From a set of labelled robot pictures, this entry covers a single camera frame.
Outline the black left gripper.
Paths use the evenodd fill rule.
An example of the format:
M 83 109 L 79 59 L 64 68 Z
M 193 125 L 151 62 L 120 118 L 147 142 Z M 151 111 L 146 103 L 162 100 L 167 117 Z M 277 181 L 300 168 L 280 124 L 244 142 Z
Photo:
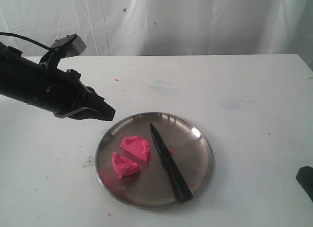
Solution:
M 31 105 L 52 112 L 58 118 L 113 121 L 115 109 L 108 105 L 92 87 L 80 81 L 81 74 L 43 66 L 31 68 Z

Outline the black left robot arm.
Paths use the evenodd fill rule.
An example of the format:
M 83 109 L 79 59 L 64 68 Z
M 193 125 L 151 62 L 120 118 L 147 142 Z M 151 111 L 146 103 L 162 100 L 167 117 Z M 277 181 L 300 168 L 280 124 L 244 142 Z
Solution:
M 0 93 L 53 113 L 57 118 L 112 121 L 115 109 L 80 81 L 80 73 L 36 64 L 0 45 Z

